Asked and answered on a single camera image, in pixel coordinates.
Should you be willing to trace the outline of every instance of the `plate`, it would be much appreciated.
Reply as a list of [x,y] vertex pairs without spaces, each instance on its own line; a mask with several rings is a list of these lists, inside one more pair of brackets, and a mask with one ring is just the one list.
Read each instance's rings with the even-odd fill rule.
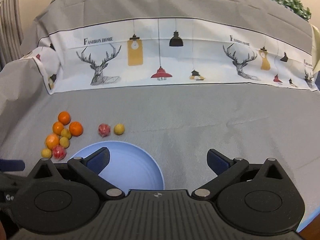
[[164,190],[164,177],[156,161],[136,145],[120,141],[103,141],[89,145],[73,157],[87,157],[101,147],[110,151],[110,163],[99,176],[121,189]]

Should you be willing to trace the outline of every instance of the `orange fruit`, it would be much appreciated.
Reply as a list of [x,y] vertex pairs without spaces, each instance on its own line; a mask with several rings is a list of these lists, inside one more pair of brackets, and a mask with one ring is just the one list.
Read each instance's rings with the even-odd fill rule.
[[67,125],[68,123],[70,123],[70,120],[70,114],[66,111],[63,111],[58,115],[58,121],[63,125]]
[[56,145],[59,145],[59,137],[58,135],[52,133],[49,134],[47,136],[47,138],[45,139],[45,145],[52,150],[53,147],[55,147]]
[[79,136],[83,133],[83,127],[79,122],[72,122],[69,125],[69,131],[73,136]]
[[52,131],[57,134],[57,135],[61,135],[61,131],[64,129],[64,126],[62,123],[60,122],[55,122],[52,126]]

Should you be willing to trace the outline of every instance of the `pink ball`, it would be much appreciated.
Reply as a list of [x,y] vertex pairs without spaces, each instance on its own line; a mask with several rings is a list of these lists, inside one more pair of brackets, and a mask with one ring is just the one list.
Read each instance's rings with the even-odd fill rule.
[[111,127],[105,123],[102,123],[99,125],[98,131],[101,137],[105,137],[110,134]]
[[67,155],[67,152],[66,149],[63,148],[61,145],[56,145],[52,149],[52,155],[57,160],[62,160]]

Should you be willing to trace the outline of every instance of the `gray curtain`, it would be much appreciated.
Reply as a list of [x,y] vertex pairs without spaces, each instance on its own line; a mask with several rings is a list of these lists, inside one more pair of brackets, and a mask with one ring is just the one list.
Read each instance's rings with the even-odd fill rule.
[[19,0],[4,0],[0,6],[0,70],[7,63],[22,57],[22,40]]

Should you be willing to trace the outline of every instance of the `yellow ball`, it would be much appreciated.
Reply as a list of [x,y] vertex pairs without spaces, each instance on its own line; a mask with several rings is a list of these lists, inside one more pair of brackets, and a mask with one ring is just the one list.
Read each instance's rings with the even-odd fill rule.
[[67,139],[71,139],[72,135],[70,133],[70,131],[66,128],[64,128],[62,131],[61,131],[61,136],[62,137],[67,137]]
[[121,135],[124,133],[124,125],[122,123],[118,123],[113,131],[115,132],[116,135]]
[[42,151],[41,151],[41,156],[43,157],[43,158],[51,158],[52,157],[52,152],[51,152],[51,150],[50,149],[48,149],[48,148],[45,148],[45,149],[42,149]]
[[61,137],[61,139],[60,139],[60,145],[61,145],[63,148],[67,149],[67,148],[69,147],[69,145],[70,145],[68,138],[67,138],[67,137]]

